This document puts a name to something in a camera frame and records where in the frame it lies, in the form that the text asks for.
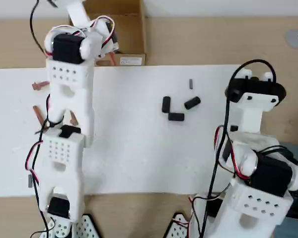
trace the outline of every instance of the mounting hole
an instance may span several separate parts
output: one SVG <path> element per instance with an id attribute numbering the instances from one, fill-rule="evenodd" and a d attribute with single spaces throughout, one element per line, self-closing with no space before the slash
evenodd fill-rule
<path id="1" fill-rule="evenodd" d="M 61 93 L 68 98 L 71 98 L 75 95 L 75 92 L 69 86 L 66 85 L 61 86 Z"/>

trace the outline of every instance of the white wall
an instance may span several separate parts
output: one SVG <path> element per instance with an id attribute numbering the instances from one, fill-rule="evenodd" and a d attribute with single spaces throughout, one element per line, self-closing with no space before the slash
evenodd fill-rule
<path id="1" fill-rule="evenodd" d="M 148 16 L 293 16 L 298 0 L 144 0 Z M 0 18 L 28 18 L 35 0 L 0 0 Z M 66 12 L 40 0 L 37 17 Z"/>

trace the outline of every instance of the small black block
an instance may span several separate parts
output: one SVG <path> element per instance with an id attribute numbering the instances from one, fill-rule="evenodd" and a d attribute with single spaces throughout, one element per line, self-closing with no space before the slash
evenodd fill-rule
<path id="1" fill-rule="evenodd" d="M 184 103 L 184 107 L 189 110 L 193 107 L 195 107 L 196 105 L 199 105 L 201 103 L 201 99 L 199 97 L 195 97 L 190 99 L 189 101 Z"/>
<path id="2" fill-rule="evenodd" d="M 168 120 L 184 121 L 184 113 L 169 113 Z"/>
<path id="3" fill-rule="evenodd" d="M 162 112 L 163 113 L 170 112 L 170 104 L 171 104 L 171 98 L 168 96 L 163 97 L 163 100 L 162 100 Z"/>

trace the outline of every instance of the white foam board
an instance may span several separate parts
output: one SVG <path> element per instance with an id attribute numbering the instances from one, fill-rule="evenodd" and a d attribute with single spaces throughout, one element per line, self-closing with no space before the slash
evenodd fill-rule
<path id="1" fill-rule="evenodd" d="M 84 152 L 85 193 L 207 191 L 214 166 L 214 131 L 224 121 L 224 90 L 237 67 L 95 68 L 96 136 Z M 33 91 L 31 84 L 45 80 L 43 68 L 0 69 L 0 197 L 34 194 L 28 188 L 24 161 L 38 139 L 33 133 L 40 128 L 32 106 L 45 111 L 49 87 Z M 185 113 L 184 122 L 168 121 L 161 112 L 166 95 L 173 112 Z M 195 96 L 202 103 L 187 111 L 184 102 Z M 232 108 L 230 122 L 238 124 L 239 119 Z M 39 156 L 38 176 L 43 162 Z M 230 176 L 218 169 L 215 190 L 225 188 Z"/>

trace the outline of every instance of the metal pin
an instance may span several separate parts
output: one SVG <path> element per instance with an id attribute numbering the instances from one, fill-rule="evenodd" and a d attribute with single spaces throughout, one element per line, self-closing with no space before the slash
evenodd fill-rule
<path id="1" fill-rule="evenodd" d="M 32 175 L 28 176 L 28 187 L 32 188 L 33 187 L 33 180 L 32 180 Z"/>
<path id="2" fill-rule="evenodd" d="M 189 88 L 193 89 L 193 79 L 192 78 L 189 79 Z"/>

